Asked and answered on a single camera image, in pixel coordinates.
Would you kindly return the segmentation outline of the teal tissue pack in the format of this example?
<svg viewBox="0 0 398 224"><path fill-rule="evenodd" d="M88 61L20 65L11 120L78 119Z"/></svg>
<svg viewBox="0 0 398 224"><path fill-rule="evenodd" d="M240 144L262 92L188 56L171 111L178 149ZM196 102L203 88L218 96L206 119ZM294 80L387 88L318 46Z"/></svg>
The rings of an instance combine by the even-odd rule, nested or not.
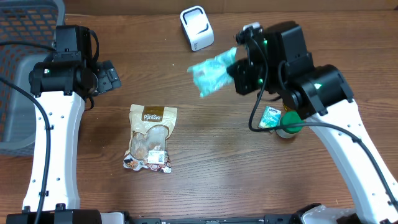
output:
<svg viewBox="0 0 398 224"><path fill-rule="evenodd" d="M273 128L278 125L282 112L271 106L266 106L261 120L258 124L258 128Z"/></svg>

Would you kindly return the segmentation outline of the teal wafer packet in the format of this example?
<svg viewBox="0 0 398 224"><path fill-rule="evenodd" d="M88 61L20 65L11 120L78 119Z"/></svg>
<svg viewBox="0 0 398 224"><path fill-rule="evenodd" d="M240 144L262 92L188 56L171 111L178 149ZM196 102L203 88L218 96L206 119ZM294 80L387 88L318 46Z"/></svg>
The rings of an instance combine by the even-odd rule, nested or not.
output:
<svg viewBox="0 0 398 224"><path fill-rule="evenodd" d="M227 68L235 63L236 52L237 48L232 47L214 58L188 67L187 72L192 73L193 83L199 89L201 98L234 82L233 77L227 73Z"/></svg>

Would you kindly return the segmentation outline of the brown snack bag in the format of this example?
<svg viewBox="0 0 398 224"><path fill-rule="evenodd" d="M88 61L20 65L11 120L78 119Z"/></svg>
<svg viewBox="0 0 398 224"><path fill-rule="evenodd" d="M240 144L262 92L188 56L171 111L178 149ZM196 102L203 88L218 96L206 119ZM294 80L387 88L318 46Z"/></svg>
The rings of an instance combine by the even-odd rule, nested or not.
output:
<svg viewBox="0 0 398 224"><path fill-rule="evenodd" d="M167 140L175 128L177 113L175 107L131 105L130 140L124 154L124 168L172 172Z"/></svg>

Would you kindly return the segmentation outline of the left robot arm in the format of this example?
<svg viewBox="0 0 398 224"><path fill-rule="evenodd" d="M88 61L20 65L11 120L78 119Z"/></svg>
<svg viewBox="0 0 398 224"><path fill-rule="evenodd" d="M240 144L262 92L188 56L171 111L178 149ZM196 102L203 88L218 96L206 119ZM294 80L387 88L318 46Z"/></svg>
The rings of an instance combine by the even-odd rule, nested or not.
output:
<svg viewBox="0 0 398 224"><path fill-rule="evenodd" d="M53 52L29 73L30 91L12 85L35 105L36 128L22 211L7 223L129 223L128 212L80 208L76 157L85 103L121 86L111 61L99 62L91 48L97 39L87 27L57 26Z"/></svg>

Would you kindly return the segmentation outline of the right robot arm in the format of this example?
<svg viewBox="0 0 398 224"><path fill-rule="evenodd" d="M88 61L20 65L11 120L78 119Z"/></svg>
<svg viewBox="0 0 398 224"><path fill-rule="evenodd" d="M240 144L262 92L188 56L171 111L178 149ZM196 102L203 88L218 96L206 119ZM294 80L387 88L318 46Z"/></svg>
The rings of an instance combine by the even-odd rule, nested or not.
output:
<svg viewBox="0 0 398 224"><path fill-rule="evenodd" d="M294 21L258 23L236 34L247 56L227 69L236 92L276 94L327 148L354 202L342 210L311 205L296 223L396 223L397 181L371 141L354 93L333 65L315 66L302 28Z"/></svg>

